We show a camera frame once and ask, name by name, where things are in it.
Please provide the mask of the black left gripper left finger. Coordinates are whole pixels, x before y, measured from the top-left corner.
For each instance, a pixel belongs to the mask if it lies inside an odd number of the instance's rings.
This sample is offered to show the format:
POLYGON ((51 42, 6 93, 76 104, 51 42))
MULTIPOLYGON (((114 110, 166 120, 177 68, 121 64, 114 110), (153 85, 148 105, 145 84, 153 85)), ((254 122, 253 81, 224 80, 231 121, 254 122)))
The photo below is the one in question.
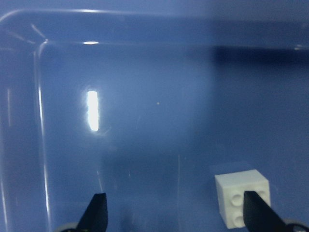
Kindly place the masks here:
POLYGON ((105 232, 108 226, 106 193, 94 194, 76 230, 78 232, 105 232))

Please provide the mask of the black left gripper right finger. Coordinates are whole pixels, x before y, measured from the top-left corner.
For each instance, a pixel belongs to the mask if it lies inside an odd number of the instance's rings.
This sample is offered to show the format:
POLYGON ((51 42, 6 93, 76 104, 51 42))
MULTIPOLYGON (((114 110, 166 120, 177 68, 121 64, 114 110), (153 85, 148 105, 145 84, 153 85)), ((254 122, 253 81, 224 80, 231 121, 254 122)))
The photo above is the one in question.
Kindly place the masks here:
POLYGON ((244 192, 243 220, 249 232, 287 232, 287 224, 255 191, 244 192))

